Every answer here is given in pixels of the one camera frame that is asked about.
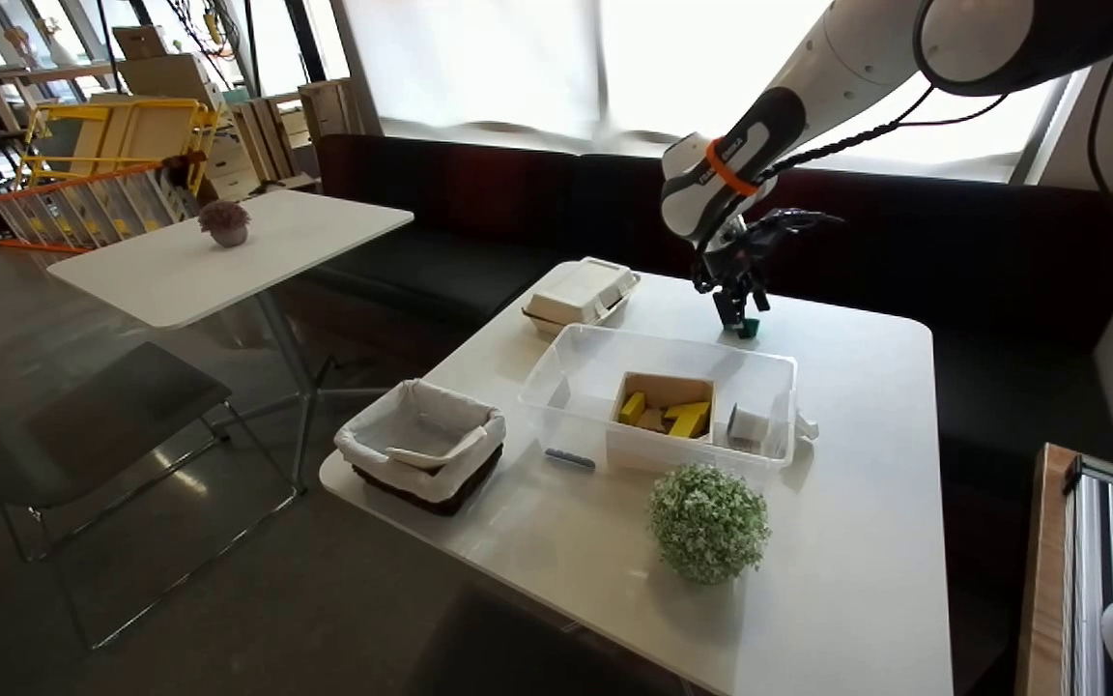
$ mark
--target white plastic container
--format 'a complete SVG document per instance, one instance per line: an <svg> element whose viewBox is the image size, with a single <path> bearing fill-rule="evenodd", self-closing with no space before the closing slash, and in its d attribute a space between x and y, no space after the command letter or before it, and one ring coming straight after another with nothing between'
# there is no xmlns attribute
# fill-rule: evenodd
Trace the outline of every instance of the white plastic container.
<svg viewBox="0 0 1113 696"><path fill-rule="evenodd" d="M367 482L447 516L493 467L504 438L493 406L402 379L345 423L332 443Z"/></svg>
<svg viewBox="0 0 1113 696"><path fill-rule="evenodd" d="M589 257L545 275L522 313L542 335L553 335L566 325L600 325L625 306L636 278L643 275L621 263Z"/></svg>
<svg viewBox="0 0 1113 696"><path fill-rule="evenodd" d="M705 438L667 438L620 423L625 376L710 384ZM569 325L522 385L545 451L584 465L667 473L672 465L785 467L810 424L797 415L797 358L727 345L656 342L600 325Z"/></svg>

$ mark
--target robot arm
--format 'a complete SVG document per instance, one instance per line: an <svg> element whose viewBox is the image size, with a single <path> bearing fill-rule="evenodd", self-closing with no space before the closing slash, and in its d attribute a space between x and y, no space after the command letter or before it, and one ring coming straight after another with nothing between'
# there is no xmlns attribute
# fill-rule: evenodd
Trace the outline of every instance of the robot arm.
<svg viewBox="0 0 1113 696"><path fill-rule="evenodd" d="M888 98L917 71L965 98L1038 85L1113 54L1113 0L830 0L790 66L714 144L663 153L663 223L709 246L764 168Z"/></svg>

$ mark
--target white table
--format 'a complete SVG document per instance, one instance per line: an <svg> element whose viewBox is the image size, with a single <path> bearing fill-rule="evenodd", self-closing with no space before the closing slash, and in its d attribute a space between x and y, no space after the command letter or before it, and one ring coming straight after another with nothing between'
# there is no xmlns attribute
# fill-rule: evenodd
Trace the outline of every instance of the white table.
<svg viewBox="0 0 1113 696"><path fill-rule="evenodd" d="M759 473L768 547L738 585L693 593L644 530L644 481L545 461L517 389L550 348L524 293L428 370L510 419L499 473L461 516L367 489L332 451L321 482L506 589L710 693L952 693L940 415L930 331L903 316L772 298L755 348L801 358L814 449ZM729 342L710 298L644 275L611 320L631 331Z"/></svg>
<svg viewBox="0 0 1113 696"><path fill-rule="evenodd" d="M317 401L300 353L269 286L321 267L376 236L412 219L405 210L269 190L245 202L251 223L245 246L215 246L196 219L121 240L50 267L70 286L139 316L149 329L183 329L236 300L254 298L300 400L292 473L305 461L305 433Z"/></svg>

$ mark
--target gray floor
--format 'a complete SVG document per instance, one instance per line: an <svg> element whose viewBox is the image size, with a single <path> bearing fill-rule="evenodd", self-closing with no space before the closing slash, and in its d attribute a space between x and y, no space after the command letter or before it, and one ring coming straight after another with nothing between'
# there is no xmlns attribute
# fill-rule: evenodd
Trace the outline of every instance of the gray floor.
<svg viewBox="0 0 1113 696"><path fill-rule="evenodd" d="M149 331L46 275L50 259L0 250L0 411L97 370L134 342L160 342L225 379L251 411L286 396L264 325L231 311L186 331ZM352 411L325 411L313 461ZM259 419L291 451L292 419ZM210 549L249 505L283 495L259 461L210 458L192 481L128 510L70 568L90 619L111 619L133 589ZM99 655L76 645L50 566L21 566L0 517L0 693L402 693L465 572L408 538L313 491L139 629Z"/></svg>
<svg viewBox="0 0 1113 696"><path fill-rule="evenodd" d="M286 369L254 311L227 311L183 331L148 325L46 275L41 257L0 250L0 415L76 384L139 342L204 369L251 415L291 396ZM336 355L330 379L419 376L437 348L388 335L370 364L363 342L325 298L291 293L308 364ZM357 406L325 406L308 433L308 477ZM292 451L292 411L254 419L273 458ZM201 443L183 433L164 458ZM160 580L225 540L286 495L251 449L215 449L121 517L70 547L81 614L111 626ZM0 693L688 693L667 672L490 589L457 561L388 530L313 489L231 557L173 593L110 651L86 651L62 610L50 561L23 566L0 517Z"/></svg>

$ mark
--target food container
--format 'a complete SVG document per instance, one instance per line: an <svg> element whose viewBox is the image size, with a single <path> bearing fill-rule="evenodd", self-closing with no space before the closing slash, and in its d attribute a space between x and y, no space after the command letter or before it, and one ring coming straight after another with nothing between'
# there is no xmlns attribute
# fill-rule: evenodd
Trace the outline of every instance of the food container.
<svg viewBox="0 0 1113 696"><path fill-rule="evenodd" d="M613 316L633 286L636 271L589 257L545 275L522 313L536 331L558 335L566 325L600 325Z"/></svg>
<svg viewBox="0 0 1113 696"><path fill-rule="evenodd" d="M631 379L667 379L709 400L696 438L621 423ZM545 451L660 477L672 465L785 467L814 431L797 411L797 358L729 345L569 325L524 376L522 415Z"/></svg>

